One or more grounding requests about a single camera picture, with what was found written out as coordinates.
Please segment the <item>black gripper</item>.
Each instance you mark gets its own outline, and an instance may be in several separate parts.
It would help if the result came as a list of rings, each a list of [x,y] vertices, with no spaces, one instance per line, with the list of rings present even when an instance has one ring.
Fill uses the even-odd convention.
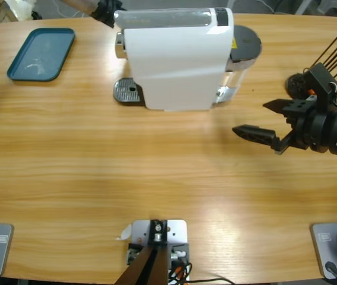
[[[118,10],[126,11],[122,5],[120,0],[100,0],[97,3],[97,8],[93,11],[93,18],[113,28],[115,25],[114,13]]]
[[[288,147],[337,155],[337,107],[330,104],[324,112],[317,108],[315,100],[275,99],[263,107],[282,114],[291,131],[282,140],[276,132],[253,125],[239,125],[232,131],[247,141],[268,145],[274,151],[285,151]]]

